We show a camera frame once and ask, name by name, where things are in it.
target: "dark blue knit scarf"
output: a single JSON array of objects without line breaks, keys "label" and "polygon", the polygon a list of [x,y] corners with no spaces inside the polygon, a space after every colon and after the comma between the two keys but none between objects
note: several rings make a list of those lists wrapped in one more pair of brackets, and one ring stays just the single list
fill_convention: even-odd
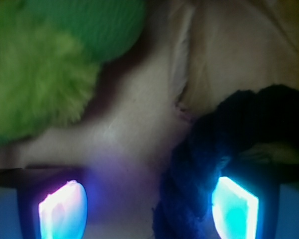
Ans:
[{"label": "dark blue knit scarf", "polygon": [[203,220],[223,162],[256,142],[299,149],[299,91],[282,85],[238,91],[199,119],[172,152],[154,211],[156,239],[203,239]]}]

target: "green fur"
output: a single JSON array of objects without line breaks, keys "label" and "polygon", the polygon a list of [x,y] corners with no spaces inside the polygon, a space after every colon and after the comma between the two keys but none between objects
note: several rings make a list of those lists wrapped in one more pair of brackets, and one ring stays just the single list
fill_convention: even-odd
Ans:
[{"label": "green fur", "polygon": [[80,119],[99,64],[71,35],[0,1],[0,145]]}]

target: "plush toy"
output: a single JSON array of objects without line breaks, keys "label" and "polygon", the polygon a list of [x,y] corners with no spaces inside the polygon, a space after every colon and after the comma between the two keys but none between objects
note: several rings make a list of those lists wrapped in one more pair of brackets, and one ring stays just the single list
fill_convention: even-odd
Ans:
[{"label": "plush toy", "polygon": [[142,0],[0,0],[0,145],[80,119],[97,75],[136,42]]}]

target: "glowing lens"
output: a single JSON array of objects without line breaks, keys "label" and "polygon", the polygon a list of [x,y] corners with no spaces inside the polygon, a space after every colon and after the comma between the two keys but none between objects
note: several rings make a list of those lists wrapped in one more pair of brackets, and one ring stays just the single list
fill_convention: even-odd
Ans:
[{"label": "glowing lens", "polygon": [[220,177],[212,196],[213,218],[222,239],[255,239],[259,200],[228,177]]},{"label": "glowing lens", "polygon": [[80,239],[87,220],[84,187],[72,180],[39,204],[42,239]]}]

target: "green knit fabric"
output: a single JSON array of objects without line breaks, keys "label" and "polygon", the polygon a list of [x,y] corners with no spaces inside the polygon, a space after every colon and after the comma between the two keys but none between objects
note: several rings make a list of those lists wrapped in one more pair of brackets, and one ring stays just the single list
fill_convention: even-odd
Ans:
[{"label": "green knit fabric", "polygon": [[144,26],[145,0],[25,1],[28,10],[78,37],[101,62],[128,51]]}]

